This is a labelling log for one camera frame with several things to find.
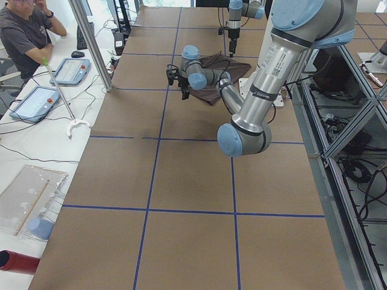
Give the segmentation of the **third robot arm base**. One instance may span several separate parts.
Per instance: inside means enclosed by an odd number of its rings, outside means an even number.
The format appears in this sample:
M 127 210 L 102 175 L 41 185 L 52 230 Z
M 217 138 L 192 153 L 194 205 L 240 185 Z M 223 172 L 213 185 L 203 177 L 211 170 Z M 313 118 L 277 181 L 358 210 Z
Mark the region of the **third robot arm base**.
M 366 73 L 386 74 L 386 42 L 375 53 L 357 53 Z

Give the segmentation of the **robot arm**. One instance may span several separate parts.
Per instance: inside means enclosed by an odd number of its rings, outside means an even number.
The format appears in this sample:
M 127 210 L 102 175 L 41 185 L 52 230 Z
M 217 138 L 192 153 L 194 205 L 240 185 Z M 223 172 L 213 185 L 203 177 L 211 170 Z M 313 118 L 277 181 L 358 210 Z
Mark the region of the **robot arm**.
M 218 34 L 227 32 L 229 38 L 229 56 L 233 57 L 239 39 L 242 24 L 242 17 L 247 19 L 261 19 L 265 14 L 266 1 L 226 1 L 223 6 L 228 9 L 229 19 L 225 24 L 220 24 Z
M 168 82 L 178 82 L 184 99 L 190 89 L 215 87 L 232 114 L 231 121 L 220 126 L 217 133 L 225 155 L 263 152 L 272 140 L 265 116 L 300 54 L 350 42 L 356 11 L 357 1 L 275 1 L 270 10 L 272 42 L 246 96 L 237 91 L 225 69 L 203 67 L 194 45 L 184 47 L 178 68 L 166 71 Z

